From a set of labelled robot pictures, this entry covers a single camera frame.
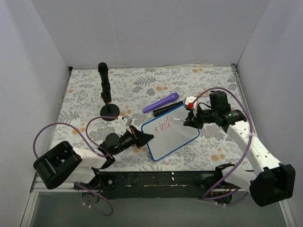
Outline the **black glitter microphone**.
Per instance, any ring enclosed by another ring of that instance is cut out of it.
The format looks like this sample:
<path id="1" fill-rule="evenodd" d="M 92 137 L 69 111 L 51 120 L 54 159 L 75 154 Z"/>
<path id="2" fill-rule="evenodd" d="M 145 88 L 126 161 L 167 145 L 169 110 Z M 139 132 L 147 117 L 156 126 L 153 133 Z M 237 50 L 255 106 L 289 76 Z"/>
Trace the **black glitter microphone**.
<path id="1" fill-rule="evenodd" d="M 158 117 L 162 114 L 165 114 L 165 113 L 169 112 L 170 110 L 177 108 L 183 104 L 184 104 L 183 101 L 180 101 L 180 102 L 176 102 L 176 103 L 161 107 L 159 109 L 153 110 L 153 112 L 152 112 L 153 117 Z"/>

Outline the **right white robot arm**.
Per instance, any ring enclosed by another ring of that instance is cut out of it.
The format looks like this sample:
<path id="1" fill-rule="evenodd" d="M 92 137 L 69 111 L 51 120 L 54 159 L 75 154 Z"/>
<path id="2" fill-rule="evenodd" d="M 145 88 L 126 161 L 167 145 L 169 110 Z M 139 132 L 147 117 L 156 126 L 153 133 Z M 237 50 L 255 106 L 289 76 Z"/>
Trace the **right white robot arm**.
<path id="1" fill-rule="evenodd" d="M 215 123 L 242 150 L 243 155 L 236 164 L 217 166 L 214 184 L 205 192 L 203 199 L 219 201 L 232 193 L 209 197 L 216 187 L 225 188 L 229 184 L 244 189 L 254 202 L 261 206 L 289 199 L 293 195 L 295 169 L 291 164 L 284 165 L 275 158 L 253 133 L 251 119 L 242 110 L 232 110 L 228 102 L 229 91 L 211 91 L 208 109 L 202 109 L 199 97 L 185 99 L 189 111 L 184 125 L 202 129 L 206 123 Z"/>

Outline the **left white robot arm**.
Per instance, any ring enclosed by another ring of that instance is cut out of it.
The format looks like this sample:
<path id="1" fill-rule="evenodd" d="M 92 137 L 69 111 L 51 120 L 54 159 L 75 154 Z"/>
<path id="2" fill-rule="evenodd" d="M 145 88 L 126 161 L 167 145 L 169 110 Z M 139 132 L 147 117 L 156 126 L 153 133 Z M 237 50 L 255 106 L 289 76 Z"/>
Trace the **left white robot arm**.
<path id="1" fill-rule="evenodd" d="M 65 182 L 85 183 L 90 189 L 96 189 L 101 183 L 97 169 L 110 167 L 116 161 L 115 155 L 133 146 L 141 148 L 153 138 L 154 135 L 134 126 L 122 136 L 110 133 L 98 148 L 102 156 L 63 141 L 39 157 L 33 167 L 49 190 Z"/>

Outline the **blue framed whiteboard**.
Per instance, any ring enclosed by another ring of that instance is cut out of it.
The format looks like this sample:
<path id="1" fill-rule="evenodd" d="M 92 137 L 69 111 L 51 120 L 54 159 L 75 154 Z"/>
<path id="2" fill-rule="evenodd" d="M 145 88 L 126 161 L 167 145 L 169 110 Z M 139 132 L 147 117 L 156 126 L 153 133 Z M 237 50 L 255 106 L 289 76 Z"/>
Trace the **blue framed whiteboard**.
<path id="1" fill-rule="evenodd" d="M 147 143 L 153 161 L 159 161 L 199 137 L 199 129 L 187 127 L 183 122 L 188 111 L 183 105 L 153 118 L 141 126 L 143 133 L 152 134 L 154 138 Z"/>

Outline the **black microphone on stand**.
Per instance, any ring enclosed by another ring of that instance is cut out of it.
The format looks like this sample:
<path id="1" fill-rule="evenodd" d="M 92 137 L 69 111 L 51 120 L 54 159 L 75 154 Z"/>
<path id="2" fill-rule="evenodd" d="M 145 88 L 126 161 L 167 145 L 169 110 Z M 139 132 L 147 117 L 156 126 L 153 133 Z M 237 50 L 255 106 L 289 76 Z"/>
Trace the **black microphone on stand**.
<path id="1" fill-rule="evenodd" d="M 108 77 L 108 66 L 105 62 L 98 64 L 98 72 L 101 78 L 101 97 L 105 105 L 100 110 L 100 116 L 105 121 L 113 121 L 120 114 L 120 109 L 116 104 L 112 104 L 111 87 Z"/>

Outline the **floral table mat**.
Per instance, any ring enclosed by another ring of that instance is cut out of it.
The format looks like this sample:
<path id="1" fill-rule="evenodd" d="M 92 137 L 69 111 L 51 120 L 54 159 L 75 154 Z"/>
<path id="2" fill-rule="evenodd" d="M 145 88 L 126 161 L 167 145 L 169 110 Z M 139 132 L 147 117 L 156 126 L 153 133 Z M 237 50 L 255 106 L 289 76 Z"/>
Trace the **floral table mat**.
<path id="1" fill-rule="evenodd" d="M 143 108 L 171 93 L 180 100 L 203 92 L 201 106 L 209 104 L 211 87 L 224 87 L 232 109 L 244 105 L 236 66 L 191 66 L 164 68 L 110 69 L 112 101 L 122 116 L 130 116 L 133 125 L 140 128 L 153 118 L 143 113 Z M 109 133 L 123 134 L 125 128 L 119 121 L 99 119 L 104 105 L 100 95 L 101 79 L 95 69 L 73 69 L 62 102 L 59 125 L 53 128 L 50 147 L 68 141 L 77 148 L 87 148 L 82 135 L 88 134 L 91 146 L 101 143 Z M 214 170 L 225 163 L 236 163 L 241 149 L 215 124 L 207 124 L 194 141 L 174 151 L 160 161 L 153 161 L 147 147 L 132 147 L 116 156 L 109 171 L 199 171 Z"/>

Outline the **red whiteboard marker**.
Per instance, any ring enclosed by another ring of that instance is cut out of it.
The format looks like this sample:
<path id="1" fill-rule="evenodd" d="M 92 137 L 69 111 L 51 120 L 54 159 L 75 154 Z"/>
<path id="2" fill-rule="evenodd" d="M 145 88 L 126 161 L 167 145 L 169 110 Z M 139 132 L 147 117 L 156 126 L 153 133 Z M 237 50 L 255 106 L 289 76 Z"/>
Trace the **red whiteboard marker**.
<path id="1" fill-rule="evenodd" d="M 179 119 L 179 118 L 171 118 L 172 120 L 175 120 L 175 121 L 179 121 L 179 122 L 185 122 L 186 120 L 184 119 Z"/>

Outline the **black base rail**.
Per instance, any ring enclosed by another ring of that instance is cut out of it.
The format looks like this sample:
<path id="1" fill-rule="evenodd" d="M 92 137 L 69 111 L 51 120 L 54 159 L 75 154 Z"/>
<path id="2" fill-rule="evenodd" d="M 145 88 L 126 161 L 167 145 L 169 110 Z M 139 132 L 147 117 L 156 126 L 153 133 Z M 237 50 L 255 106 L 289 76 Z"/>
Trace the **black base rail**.
<path id="1" fill-rule="evenodd" d="M 214 171 L 101 172 L 85 187 L 109 200 L 130 198 L 198 198 L 215 183 Z"/>

